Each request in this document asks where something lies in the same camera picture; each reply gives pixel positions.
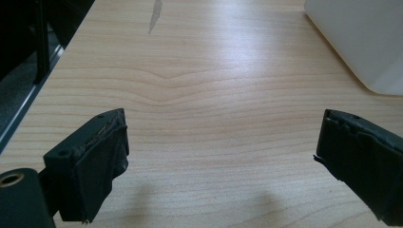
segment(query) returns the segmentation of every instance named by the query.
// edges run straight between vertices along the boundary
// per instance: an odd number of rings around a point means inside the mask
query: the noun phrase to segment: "white object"
[[[305,10],[367,88],[403,95],[403,0],[306,0]]]

